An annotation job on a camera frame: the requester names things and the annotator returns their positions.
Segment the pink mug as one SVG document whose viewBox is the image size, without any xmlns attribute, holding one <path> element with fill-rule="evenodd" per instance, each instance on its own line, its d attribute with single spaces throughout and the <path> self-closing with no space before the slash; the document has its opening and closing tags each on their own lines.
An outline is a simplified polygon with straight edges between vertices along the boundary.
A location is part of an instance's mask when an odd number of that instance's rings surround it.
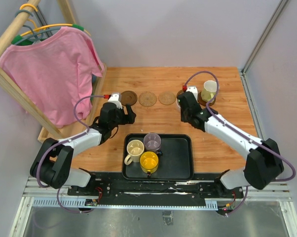
<svg viewBox="0 0 297 237">
<path fill-rule="evenodd" d="M 181 111 L 181 107 L 180 107 L 180 104 L 179 104 L 178 100 L 176 100 L 176 106 L 177 106 L 177 110 L 180 112 Z"/>
</svg>

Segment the woven coaster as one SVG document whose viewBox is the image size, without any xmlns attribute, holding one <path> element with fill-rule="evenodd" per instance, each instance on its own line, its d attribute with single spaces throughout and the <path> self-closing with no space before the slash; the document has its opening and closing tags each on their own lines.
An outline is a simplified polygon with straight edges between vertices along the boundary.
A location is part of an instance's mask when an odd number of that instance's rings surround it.
<svg viewBox="0 0 297 237">
<path fill-rule="evenodd" d="M 157 97 L 154 93 L 146 91 L 140 94 L 139 103 L 144 107 L 151 107 L 157 102 Z"/>
<path fill-rule="evenodd" d="M 159 94 L 159 102 L 163 105 L 171 105 L 175 102 L 176 97 L 173 92 L 164 91 Z"/>
</svg>

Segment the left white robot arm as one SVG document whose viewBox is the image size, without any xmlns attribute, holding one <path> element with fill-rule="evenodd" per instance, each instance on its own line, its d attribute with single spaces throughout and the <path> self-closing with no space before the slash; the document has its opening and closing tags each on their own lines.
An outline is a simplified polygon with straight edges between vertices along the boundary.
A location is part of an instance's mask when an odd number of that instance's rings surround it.
<svg viewBox="0 0 297 237">
<path fill-rule="evenodd" d="M 46 139 L 31 168 L 30 175 L 37 178 L 41 187 L 59 189 L 64 185 L 77 186 L 89 196 L 96 191 L 92 174 L 82 169 L 71 168 L 72 160 L 80 153 L 105 143 L 111 138 L 112 130 L 120 125 L 133 124 L 136 114 L 131 105 L 118 108 L 113 102 L 106 102 L 100 115 L 85 131 L 64 140 Z"/>
</svg>

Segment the pale green mug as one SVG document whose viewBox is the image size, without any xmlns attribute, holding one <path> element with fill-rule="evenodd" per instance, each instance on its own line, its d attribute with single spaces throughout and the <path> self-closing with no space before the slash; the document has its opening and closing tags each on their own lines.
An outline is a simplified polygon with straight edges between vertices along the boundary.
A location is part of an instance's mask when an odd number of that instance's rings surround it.
<svg viewBox="0 0 297 237">
<path fill-rule="evenodd" d="M 214 98 L 217 92 L 217 83 L 213 80 L 204 82 L 203 89 L 201 91 L 201 98 L 205 102 L 209 102 Z"/>
</svg>

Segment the brown coaster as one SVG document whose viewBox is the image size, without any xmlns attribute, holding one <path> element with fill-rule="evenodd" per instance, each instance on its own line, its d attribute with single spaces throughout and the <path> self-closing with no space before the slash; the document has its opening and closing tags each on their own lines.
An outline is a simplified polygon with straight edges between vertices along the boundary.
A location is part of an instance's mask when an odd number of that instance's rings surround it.
<svg viewBox="0 0 297 237">
<path fill-rule="evenodd" d="M 181 94 L 183 94 L 183 93 L 184 93 L 183 90 L 178 91 L 176 97 L 178 97 L 179 95 L 181 95 Z"/>
<path fill-rule="evenodd" d="M 137 94 L 134 91 L 124 91 L 121 93 L 121 103 L 122 105 L 126 106 L 134 105 L 138 100 Z"/>
<path fill-rule="evenodd" d="M 198 101 L 198 103 L 199 103 L 200 105 L 202 105 L 202 106 L 204 106 L 204 107 L 206 106 L 206 103 L 207 103 L 207 102 L 204 101 L 204 100 L 202 99 L 201 92 L 198 93 L 197 101 Z M 215 102 L 216 102 L 216 99 L 214 99 L 211 103 L 209 103 L 209 107 L 212 106 L 212 105 L 214 105 Z"/>
</svg>

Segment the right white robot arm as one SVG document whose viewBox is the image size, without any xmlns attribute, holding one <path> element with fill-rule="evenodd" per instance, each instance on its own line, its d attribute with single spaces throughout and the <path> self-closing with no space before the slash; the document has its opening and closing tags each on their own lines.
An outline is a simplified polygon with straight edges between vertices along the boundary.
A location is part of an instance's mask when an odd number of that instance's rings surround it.
<svg viewBox="0 0 297 237">
<path fill-rule="evenodd" d="M 227 121 L 216 110 L 202 108 L 190 91 L 179 95 L 177 99 L 183 122 L 221 139 L 246 161 L 245 167 L 228 169 L 215 178 L 214 191 L 217 196 L 226 197 L 233 189 L 243 186 L 262 190 L 284 171 L 274 140 L 252 136 Z"/>
</svg>

